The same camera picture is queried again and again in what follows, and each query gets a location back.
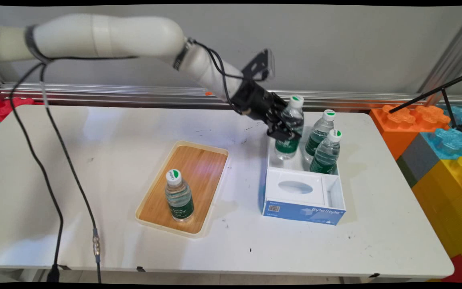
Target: mark on table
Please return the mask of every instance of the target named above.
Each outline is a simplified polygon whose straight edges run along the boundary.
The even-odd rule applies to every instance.
[[[226,219],[223,218],[222,221],[226,224],[226,229],[229,229],[229,225],[228,225],[228,223],[226,222]]]

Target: cable connector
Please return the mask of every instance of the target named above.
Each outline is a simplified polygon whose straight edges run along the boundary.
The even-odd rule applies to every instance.
[[[101,261],[101,245],[99,244],[99,235],[97,234],[97,228],[94,228],[93,232],[94,235],[92,237],[92,243],[94,249],[95,263],[99,263]]]

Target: plastic bottle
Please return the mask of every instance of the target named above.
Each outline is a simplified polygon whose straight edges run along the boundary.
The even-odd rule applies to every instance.
[[[305,150],[302,152],[306,161],[313,159],[318,145],[326,139],[329,131],[334,128],[333,121],[335,116],[336,113],[334,110],[324,110],[322,117],[313,125]]]
[[[286,120],[286,124],[302,134],[304,128],[304,113],[302,112],[302,105],[304,98],[300,95],[293,95],[290,97],[288,106],[284,108],[281,115]],[[299,146],[300,139],[297,140],[276,140],[276,155],[279,159],[291,159],[294,157],[297,147]]]
[[[341,131],[330,130],[326,139],[317,147],[310,164],[310,172],[330,174],[334,171],[340,154]]]
[[[165,177],[165,196],[172,218],[178,222],[187,222],[194,214],[194,200],[190,187],[181,177],[179,170],[170,170]]]

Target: bottle cap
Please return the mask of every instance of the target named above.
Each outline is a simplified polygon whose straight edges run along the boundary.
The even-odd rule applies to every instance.
[[[336,113],[334,110],[324,110],[324,115],[322,117],[327,121],[333,121],[335,116]]]
[[[181,172],[179,170],[168,171],[165,175],[165,178],[167,179],[167,183],[169,185],[179,185],[183,181]]]
[[[328,139],[332,142],[339,142],[341,139],[341,131],[329,130]]]
[[[290,97],[290,101],[288,102],[288,105],[292,108],[302,108],[303,104],[304,97],[300,95],[292,95],[292,97]]]

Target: tissue box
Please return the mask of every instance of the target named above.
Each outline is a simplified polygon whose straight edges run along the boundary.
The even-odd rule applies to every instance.
[[[305,145],[300,143],[295,156],[282,161],[276,156],[275,139],[268,138],[263,215],[336,225],[346,211],[339,169],[333,174],[308,172],[310,164],[301,153]]]

